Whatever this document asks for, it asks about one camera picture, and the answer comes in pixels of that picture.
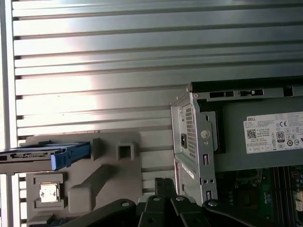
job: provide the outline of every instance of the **screw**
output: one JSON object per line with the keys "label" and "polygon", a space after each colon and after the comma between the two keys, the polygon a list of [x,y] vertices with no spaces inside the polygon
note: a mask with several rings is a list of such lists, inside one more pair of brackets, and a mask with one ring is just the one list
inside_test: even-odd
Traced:
{"label": "screw", "polygon": [[209,130],[203,130],[200,135],[203,139],[207,139],[210,136]]}
{"label": "screw", "polygon": [[216,207],[216,206],[218,206],[218,203],[215,202],[215,201],[209,201],[208,205],[211,206],[211,207]]}
{"label": "screw", "polygon": [[123,207],[128,207],[130,204],[129,204],[129,202],[124,202],[124,203],[122,203],[122,206]]}
{"label": "screw", "polygon": [[184,198],[183,198],[183,197],[181,197],[181,196],[178,196],[178,197],[176,198],[176,200],[177,200],[177,201],[183,201],[183,200],[184,200]]}

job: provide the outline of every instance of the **circuit board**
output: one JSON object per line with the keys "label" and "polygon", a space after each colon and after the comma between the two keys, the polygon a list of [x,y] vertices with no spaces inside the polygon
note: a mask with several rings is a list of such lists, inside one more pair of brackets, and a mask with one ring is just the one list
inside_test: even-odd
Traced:
{"label": "circuit board", "polygon": [[218,199],[274,221],[269,168],[218,173]]}
{"label": "circuit board", "polygon": [[294,218],[297,225],[303,227],[303,166],[291,166],[290,171],[295,206]]}

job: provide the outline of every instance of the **ce mark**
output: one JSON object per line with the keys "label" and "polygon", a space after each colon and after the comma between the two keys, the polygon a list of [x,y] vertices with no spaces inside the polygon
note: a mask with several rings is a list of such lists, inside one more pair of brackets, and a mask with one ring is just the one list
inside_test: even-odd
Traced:
{"label": "ce mark", "polygon": [[280,125],[281,127],[283,127],[283,126],[287,127],[287,124],[286,124],[286,123],[287,123],[287,122],[280,122],[279,125]]}

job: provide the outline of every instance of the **80 plus logo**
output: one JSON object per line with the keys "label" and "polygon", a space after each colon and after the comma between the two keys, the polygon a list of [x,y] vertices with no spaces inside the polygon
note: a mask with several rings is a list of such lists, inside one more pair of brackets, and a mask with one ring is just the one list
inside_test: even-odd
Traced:
{"label": "80 plus logo", "polygon": [[277,139],[278,143],[283,143],[283,142],[285,142],[284,132],[278,131],[278,132],[276,133],[276,139]]}

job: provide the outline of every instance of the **ribbed metal surface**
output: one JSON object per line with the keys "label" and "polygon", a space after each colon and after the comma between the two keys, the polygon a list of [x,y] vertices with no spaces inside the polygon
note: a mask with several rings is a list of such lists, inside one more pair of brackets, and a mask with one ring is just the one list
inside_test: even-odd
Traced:
{"label": "ribbed metal surface", "polygon": [[172,157],[160,165],[156,154],[172,150],[169,103],[185,84],[303,74],[301,0],[26,0],[12,8],[19,140],[140,131],[152,177],[173,177]]}

